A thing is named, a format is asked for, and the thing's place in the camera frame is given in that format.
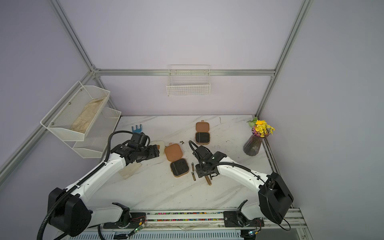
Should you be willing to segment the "cream nail clipper case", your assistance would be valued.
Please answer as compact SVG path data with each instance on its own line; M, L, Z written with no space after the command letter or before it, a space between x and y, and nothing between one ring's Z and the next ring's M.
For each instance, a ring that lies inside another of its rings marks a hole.
M159 150L159 157L164 158L165 157L165 142L164 141L153 141L150 143L150 145L156 145Z

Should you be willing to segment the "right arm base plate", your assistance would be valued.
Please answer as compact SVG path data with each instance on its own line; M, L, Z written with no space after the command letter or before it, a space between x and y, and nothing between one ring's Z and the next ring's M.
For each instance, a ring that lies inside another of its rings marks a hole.
M224 224L226 228L248 228L248 227L264 227L265 223L262 218L249 220L241 212L224 211Z

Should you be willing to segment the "large brown nail clipper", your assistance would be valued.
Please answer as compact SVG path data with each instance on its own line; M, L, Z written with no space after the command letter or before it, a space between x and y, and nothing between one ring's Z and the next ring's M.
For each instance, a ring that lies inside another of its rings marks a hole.
M212 185L212 182L211 182L210 177L209 177L209 176L205 176L205 179L206 179L208 185L211 186L211 185Z

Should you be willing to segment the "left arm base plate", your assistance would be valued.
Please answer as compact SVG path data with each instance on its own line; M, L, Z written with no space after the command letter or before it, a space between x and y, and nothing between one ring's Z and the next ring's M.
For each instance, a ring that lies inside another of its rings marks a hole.
M120 220L114 223L103 224L104 229L135 229L140 223L144 223L146 220L146 213L143 212L130 212L121 217Z

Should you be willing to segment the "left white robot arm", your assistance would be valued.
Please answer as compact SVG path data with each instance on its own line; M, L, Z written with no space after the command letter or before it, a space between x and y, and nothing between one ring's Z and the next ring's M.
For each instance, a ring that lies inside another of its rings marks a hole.
M136 223L130 208L118 202L109 207L90 208L88 202L92 196L117 172L134 162L140 163L159 157L157 145L151 145L151 139L144 133L133 133L129 140L111 147L114 135L109 135L105 159L84 177L64 189L56 188L49 194L48 211L37 233L37 239L43 239L47 225L62 231L58 238L75 237L89 227L100 227L105 223L114 223L119 228L127 228Z

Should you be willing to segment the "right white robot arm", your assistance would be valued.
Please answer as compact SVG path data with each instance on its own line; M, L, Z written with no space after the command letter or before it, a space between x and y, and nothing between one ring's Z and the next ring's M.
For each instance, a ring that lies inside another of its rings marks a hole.
M247 187L258 195L258 201L248 204L244 200L236 209L224 213L225 225L240 228L255 226L262 229L262 220L267 218L284 231L292 229L285 216L294 197L283 178L273 172L264 174L245 167L222 152L212 153L207 147L189 141L193 156L198 160L195 172L205 178L209 185L213 177L226 176Z

